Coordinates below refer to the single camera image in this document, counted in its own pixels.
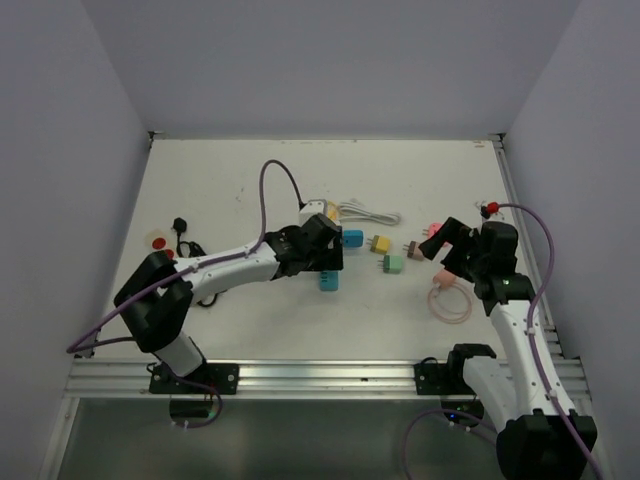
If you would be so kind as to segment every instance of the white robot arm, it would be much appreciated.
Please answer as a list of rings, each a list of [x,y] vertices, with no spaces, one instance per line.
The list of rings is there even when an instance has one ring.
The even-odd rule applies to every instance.
[[[164,252],[148,255],[116,295],[116,307],[158,280],[177,278],[166,285],[164,292],[152,291],[122,312],[140,350],[155,355],[178,377],[200,378],[206,370],[205,359],[182,331],[192,305],[246,283],[267,282],[302,271],[342,270],[340,227],[323,214],[305,218],[301,226],[267,232],[259,244],[214,255],[176,261]]]
[[[433,260],[445,242],[452,247],[442,264],[474,284],[513,376],[511,383],[486,345],[456,345],[447,360],[446,374],[480,397],[496,427],[503,475],[509,480],[579,479],[586,458],[571,433],[591,451],[597,430],[591,417],[576,413],[553,365],[539,312],[530,312],[536,294],[529,278],[515,272],[518,232],[502,222],[472,229],[449,218],[419,248]]]

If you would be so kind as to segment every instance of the red button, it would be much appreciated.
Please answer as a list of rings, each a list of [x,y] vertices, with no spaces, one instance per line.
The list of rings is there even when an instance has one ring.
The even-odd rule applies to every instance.
[[[151,242],[151,246],[153,247],[154,250],[161,250],[166,245],[167,245],[167,241],[162,237],[158,237],[153,242]]]

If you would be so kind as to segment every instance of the black cable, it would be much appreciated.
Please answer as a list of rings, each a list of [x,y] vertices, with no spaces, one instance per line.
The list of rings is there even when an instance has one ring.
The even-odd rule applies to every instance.
[[[422,367],[428,361],[436,362],[436,365],[439,365],[438,359],[436,357],[427,357],[420,362],[420,366]]]
[[[178,242],[176,244],[176,252],[178,253],[179,257],[193,258],[193,257],[204,257],[206,255],[206,252],[198,242],[193,242],[193,241],[187,242],[186,240],[182,240],[182,232],[178,230],[175,230],[175,232],[178,238]],[[187,255],[185,255],[185,253],[182,251],[183,246],[185,246],[189,250]],[[217,301],[218,301],[218,294],[216,293],[213,295],[210,301],[205,302],[204,300],[200,300],[199,302],[197,302],[197,305],[199,305],[202,308],[211,308],[216,304]]]

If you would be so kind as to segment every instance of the yellow plug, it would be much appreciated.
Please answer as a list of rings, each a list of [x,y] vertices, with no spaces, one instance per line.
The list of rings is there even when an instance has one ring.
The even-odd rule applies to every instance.
[[[328,205],[328,209],[327,209],[327,217],[329,217],[329,220],[331,220],[332,222],[335,222],[338,220],[338,207],[336,207],[336,204],[333,202],[328,201],[327,202]]]
[[[391,248],[391,239],[382,235],[375,235],[373,238],[369,238],[367,243],[371,245],[370,250],[373,253],[379,253],[380,255],[386,255]]]

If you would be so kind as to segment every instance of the purple cable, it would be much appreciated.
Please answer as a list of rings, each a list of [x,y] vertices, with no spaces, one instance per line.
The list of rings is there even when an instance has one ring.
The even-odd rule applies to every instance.
[[[241,258],[241,257],[244,257],[245,255],[250,255],[254,253],[256,250],[258,250],[258,248],[260,248],[260,244],[262,244],[265,233],[267,231],[267,209],[264,201],[264,176],[267,171],[267,167],[272,163],[278,165],[286,172],[296,192],[296,197],[298,197],[298,204],[299,205],[304,204],[304,202],[302,201],[302,197],[300,196],[300,190],[298,189],[298,184],[296,183],[295,179],[293,178],[293,175],[291,174],[289,169],[286,167],[286,165],[282,163],[280,160],[274,160],[274,159],[268,160],[267,162],[264,163],[264,165],[262,165],[262,169],[260,170],[259,192],[260,192],[260,214],[261,214],[262,224],[260,227],[260,236],[258,237],[258,240],[256,241],[255,245],[253,245],[247,253],[239,252],[239,253],[233,253],[230,255],[224,255],[222,257],[211,258],[209,260],[206,260],[197,264],[197,268],[208,267],[209,265],[213,265],[216,263],[225,262],[227,260],[234,260],[236,258]],[[179,272],[174,273],[173,275],[170,275],[166,278],[163,278],[162,280],[157,281],[153,285],[149,285],[147,288],[140,290],[138,293],[131,296],[130,298],[122,302],[120,305],[118,305],[116,308],[114,308],[111,312],[105,315],[95,327],[93,327],[91,330],[89,330],[84,335],[80,336],[80,338],[78,338],[75,342],[69,345],[69,347],[67,347],[67,353],[78,353],[95,346],[108,345],[112,343],[125,341],[124,339],[128,337],[112,338],[110,340],[103,340],[102,342],[97,342],[91,345],[81,345],[82,342],[86,341],[90,336],[98,332],[98,330],[104,327],[107,323],[109,323],[115,317],[120,315],[124,310],[129,308],[132,304],[144,298],[151,292],[155,292],[158,288],[163,287],[171,282],[174,282],[175,280],[181,278],[183,275],[186,275],[192,271],[193,271],[193,267],[185,268],[183,270],[180,270]]]
[[[549,243],[549,266],[547,267],[547,272],[544,276],[544,279],[542,280],[542,285],[540,285],[540,289],[536,293],[535,297],[533,297],[533,300],[531,301],[531,305],[529,305],[529,311],[527,312],[527,330],[528,330],[530,328],[533,328],[533,316],[535,313],[536,306],[540,302],[540,299],[542,298],[542,294],[547,288],[547,285],[549,285],[549,280],[551,280],[551,274],[553,273],[553,266],[556,261],[555,244],[553,242],[553,237],[551,236],[551,231],[547,227],[547,224],[544,222],[544,220],[542,220],[542,218],[536,212],[531,210],[529,207],[525,207],[524,205],[519,205],[517,203],[501,203],[500,205],[498,205],[498,208],[502,208],[502,207],[516,208],[531,215],[535,219],[535,221],[538,222],[540,227],[542,227],[542,230],[544,230],[544,234],[547,237],[547,242]],[[544,366],[542,365],[542,359],[540,358],[540,352],[538,351],[538,346],[536,345],[536,340],[533,335],[529,335],[529,345],[531,346],[531,354],[533,355],[533,361],[536,364],[536,369],[538,370],[540,379],[542,380],[545,391],[549,393],[553,389],[553,387],[551,386],[551,382],[549,382],[549,378],[547,377],[547,374],[544,371]],[[582,438],[580,438],[580,434],[578,433],[576,428],[573,426],[573,424],[569,420],[569,417],[567,417],[567,415],[562,410],[562,406],[560,405],[560,402],[556,397],[549,396],[549,398],[551,399],[551,403],[553,403],[553,406],[558,412],[558,415],[560,416],[565,426],[567,427],[567,430],[569,430],[569,433],[571,434],[576,444],[578,445],[578,448],[580,448],[580,451],[589,462],[589,465],[591,465],[591,468],[593,468],[593,472],[595,473],[596,478],[598,480],[602,480],[604,476],[603,476],[602,470],[600,469],[600,466],[598,465],[598,462],[596,461],[593,454],[589,451],[585,443],[582,441]]]
[[[418,421],[424,417],[427,417],[429,415],[433,415],[433,414],[437,414],[437,413],[444,413],[447,415],[458,415],[460,417],[464,417],[467,418],[469,420],[472,420],[474,422],[478,422],[479,425],[482,425],[483,427],[491,430],[492,432],[495,432],[495,427],[493,425],[491,425],[491,423],[481,419],[481,418],[477,418],[469,413],[465,413],[465,412],[459,412],[458,410],[451,410],[448,408],[432,408],[429,410],[425,410],[424,412],[420,413],[417,417],[415,417],[411,423],[409,424],[409,426],[407,427],[407,429],[404,432],[404,435],[402,437],[402,447],[401,447],[401,455],[402,455],[402,469],[404,470],[404,474],[407,477],[408,480],[412,480],[413,476],[411,475],[411,472],[409,471],[409,464],[407,462],[407,445],[409,443],[409,434],[411,433],[411,430],[413,430],[413,427],[416,425],[416,423],[418,423]],[[466,428],[464,425],[457,425],[460,428]],[[473,433],[474,435],[477,435],[480,438],[485,439],[487,442],[491,443],[492,445],[495,445],[495,440],[493,438],[491,438],[489,435],[487,435],[486,433],[479,431],[475,428],[472,428],[470,430],[471,433]]]

